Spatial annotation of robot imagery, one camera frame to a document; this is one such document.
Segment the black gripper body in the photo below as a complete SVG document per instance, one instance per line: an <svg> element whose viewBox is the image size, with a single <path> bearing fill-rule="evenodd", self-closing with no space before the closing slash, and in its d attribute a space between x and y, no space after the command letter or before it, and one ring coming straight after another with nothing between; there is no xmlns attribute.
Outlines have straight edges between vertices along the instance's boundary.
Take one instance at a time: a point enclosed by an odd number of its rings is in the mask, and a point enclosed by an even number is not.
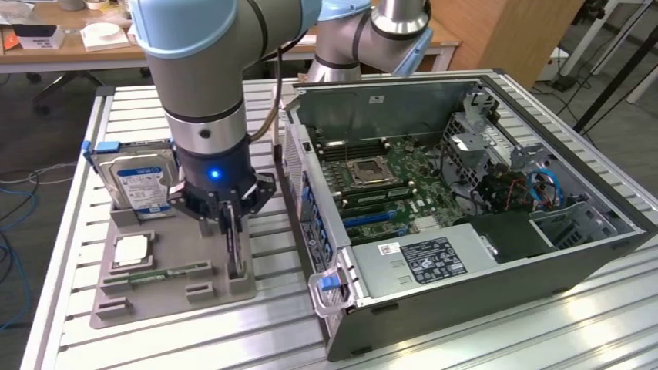
<svg viewBox="0 0 658 370"><path fill-rule="evenodd" d="M214 154L194 153L176 147L176 158L181 165L185 185L185 204L204 204L208 193L218 200L254 204L257 199L256 175L249 162L248 141Z"/></svg>

